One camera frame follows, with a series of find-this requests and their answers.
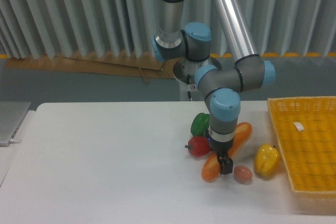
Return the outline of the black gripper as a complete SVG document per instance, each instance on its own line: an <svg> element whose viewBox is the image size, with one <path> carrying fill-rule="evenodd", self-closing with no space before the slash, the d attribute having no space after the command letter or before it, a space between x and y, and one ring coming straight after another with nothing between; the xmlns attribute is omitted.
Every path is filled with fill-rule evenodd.
<svg viewBox="0 0 336 224"><path fill-rule="evenodd" d="M209 145L216 153L217 171L221 175L227 175L233 172L233 160L228 153L233 143L234 138L227 142L219 142L213 138L209 139Z"/></svg>

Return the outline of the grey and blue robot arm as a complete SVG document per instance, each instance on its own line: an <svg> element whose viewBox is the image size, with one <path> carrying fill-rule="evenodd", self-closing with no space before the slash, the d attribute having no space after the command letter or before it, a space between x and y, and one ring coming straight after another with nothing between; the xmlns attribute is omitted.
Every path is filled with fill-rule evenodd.
<svg viewBox="0 0 336 224"><path fill-rule="evenodd" d="M182 58L186 83L195 84L209 111L209 127L205 137L215 152L219 172L233 171L230 151L240 114L240 97L243 91L272 84L276 77L273 64L262 60L257 53L239 0L213 0L219 20L235 65L221 70L210 59L210 28L199 22L180 27L185 0L160 0L160 19L156 34L152 37L157 60Z"/></svg>

